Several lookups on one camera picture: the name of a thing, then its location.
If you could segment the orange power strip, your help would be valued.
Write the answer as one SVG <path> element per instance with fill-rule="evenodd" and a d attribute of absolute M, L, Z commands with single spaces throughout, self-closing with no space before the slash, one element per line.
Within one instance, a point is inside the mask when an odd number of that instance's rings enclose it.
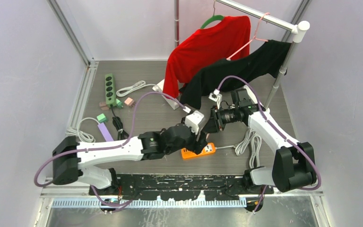
<path fill-rule="evenodd" d="M 199 158 L 199 157 L 203 157 L 203 156 L 208 156 L 208 155 L 212 155 L 215 154 L 216 152 L 216 147 L 214 145 L 214 143 L 208 143 L 201 151 L 200 154 L 195 154 L 192 151 L 187 150 L 186 148 L 181 149 L 181 156 L 183 159 L 192 159 L 192 158 Z"/>

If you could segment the pink plug adapter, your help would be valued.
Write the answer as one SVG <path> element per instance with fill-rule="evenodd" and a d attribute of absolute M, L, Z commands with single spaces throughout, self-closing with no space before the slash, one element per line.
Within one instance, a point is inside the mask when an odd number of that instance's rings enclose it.
<path fill-rule="evenodd" d="M 101 108 L 101 110 L 106 111 L 109 110 L 109 106 L 106 104 L 106 102 L 100 102 L 99 103 L 99 107 Z"/>
<path fill-rule="evenodd" d="M 136 101 L 130 97 L 128 97 L 125 101 L 124 104 L 130 108 L 133 108 L 136 105 Z"/>

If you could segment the purple power strip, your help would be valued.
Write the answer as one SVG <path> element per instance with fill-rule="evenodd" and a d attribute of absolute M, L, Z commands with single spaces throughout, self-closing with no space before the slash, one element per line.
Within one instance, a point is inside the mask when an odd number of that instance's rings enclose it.
<path fill-rule="evenodd" d="M 112 135 L 110 134 L 110 132 L 104 122 L 98 124 L 98 129 L 100 130 L 100 132 L 106 142 L 114 141 Z"/>

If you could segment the green power strip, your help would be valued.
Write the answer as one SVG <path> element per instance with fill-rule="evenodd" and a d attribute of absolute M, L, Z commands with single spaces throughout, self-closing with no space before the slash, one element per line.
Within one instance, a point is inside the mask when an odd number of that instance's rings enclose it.
<path fill-rule="evenodd" d="M 116 106 L 116 90 L 112 73 L 104 76 L 105 102 L 108 107 Z"/>

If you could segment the teal green plug adapter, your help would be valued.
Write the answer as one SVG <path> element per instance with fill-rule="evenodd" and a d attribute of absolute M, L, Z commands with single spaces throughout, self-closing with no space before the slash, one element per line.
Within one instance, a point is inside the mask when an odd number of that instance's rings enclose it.
<path fill-rule="evenodd" d="M 100 114 L 96 117 L 96 119 L 98 120 L 99 123 L 104 123 L 104 122 L 108 122 L 107 117 L 105 116 L 105 114 Z"/>

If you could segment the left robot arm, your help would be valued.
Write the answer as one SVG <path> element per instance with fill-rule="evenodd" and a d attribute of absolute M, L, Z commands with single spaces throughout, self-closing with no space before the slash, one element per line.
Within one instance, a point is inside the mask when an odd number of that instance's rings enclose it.
<path fill-rule="evenodd" d="M 200 154 L 206 145 L 206 133 L 197 135 L 182 123 L 161 131 L 149 131 L 126 140 L 110 142 L 76 142 L 74 136 L 69 136 L 52 154 L 52 182 L 54 185 L 81 182 L 101 189 L 107 195 L 114 195 L 119 189 L 115 170 L 102 169 L 98 165 L 162 159 L 183 148 Z"/>

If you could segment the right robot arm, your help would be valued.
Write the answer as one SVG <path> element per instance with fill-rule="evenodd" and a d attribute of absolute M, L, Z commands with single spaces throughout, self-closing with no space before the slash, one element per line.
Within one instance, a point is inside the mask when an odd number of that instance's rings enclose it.
<path fill-rule="evenodd" d="M 212 92 L 209 99 L 216 105 L 210 109 L 210 118 L 201 130 L 201 147 L 209 134 L 224 130 L 228 123 L 242 122 L 274 151 L 271 168 L 258 166 L 245 170 L 243 187 L 247 193 L 256 194 L 262 185 L 276 187 L 281 192 L 318 189 L 321 177 L 315 166 L 312 145 L 299 142 L 283 131 L 260 101 L 252 99 L 253 95 L 246 89 L 232 91 L 233 105 L 223 109 L 220 91 Z"/>

